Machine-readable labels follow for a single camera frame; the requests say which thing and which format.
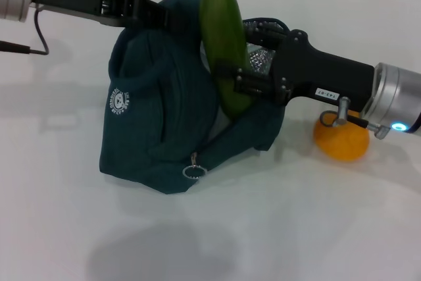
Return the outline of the orange pear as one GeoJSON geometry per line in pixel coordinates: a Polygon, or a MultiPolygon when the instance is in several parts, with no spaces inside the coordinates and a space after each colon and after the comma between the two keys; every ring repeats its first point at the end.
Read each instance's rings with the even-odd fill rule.
{"type": "Polygon", "coordinates": [[[332,126],[335,118],[335,111],[323,112],[322,120],[315,122],[313,142],[321,152],[337,161],[353,162],[361,159],[370,145],[369,131],[350,122],[332,126]]]}

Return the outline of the dark teal insulated lunch bag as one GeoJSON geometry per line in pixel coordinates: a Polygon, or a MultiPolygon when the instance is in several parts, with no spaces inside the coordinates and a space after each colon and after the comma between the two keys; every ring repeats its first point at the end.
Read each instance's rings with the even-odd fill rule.
{"type": "Polygon", "coordinates": [[[162,0],[180,7],[182,34],[126,28],[109,61],[99,169],[165,194],[183,193],[198,180],[182,175],[196,152],[208,172],[248,149],[270,149],[284,109],[258,101],[208,140],[220,101],[200,57],[200,0],[162,0]]]}

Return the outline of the green cucumber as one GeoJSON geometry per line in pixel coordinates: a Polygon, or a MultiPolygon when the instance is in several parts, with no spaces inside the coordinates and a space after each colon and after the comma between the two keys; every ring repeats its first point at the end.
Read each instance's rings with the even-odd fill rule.
{"type": "Polygon", "coordinates": [[[199,23],[210,73],[224,114],[235,120],[254,102],[234,91],[234,79],[221,66],[249,70],[247,42],[237,0],[200,0],[199,23]]]}

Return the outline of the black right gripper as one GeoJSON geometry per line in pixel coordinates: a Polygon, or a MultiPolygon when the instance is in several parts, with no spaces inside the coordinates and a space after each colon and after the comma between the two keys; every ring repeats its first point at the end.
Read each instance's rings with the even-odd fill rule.
{"type": "MultiPolygon", "coordinates": [[[[362,109],[372,96],[374,67],[315,49],[302,30],[289,31],[279,22],[245,22],[245,38],[255,45],[280,45],[271,64],[274,102],[287,105],[296,97],[308,97],[339,105],[350,99],[351,109],[362,109]]],[[[234,83],[236,93],[273,98],[270,77],[246,68],[217,63],[216,77],[234,83]]]]}

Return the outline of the white ring zipper pull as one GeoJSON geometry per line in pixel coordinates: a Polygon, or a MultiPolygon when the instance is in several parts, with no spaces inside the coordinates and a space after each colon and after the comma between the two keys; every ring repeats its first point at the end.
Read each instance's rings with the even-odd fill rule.
{"type": "Polygon", "coordinates": [[[182,170],[182,175],[190,180],[199,180],[207,173],[208,170],[199,164],[196,152],[191,154],[190,164],[182,170]]]}

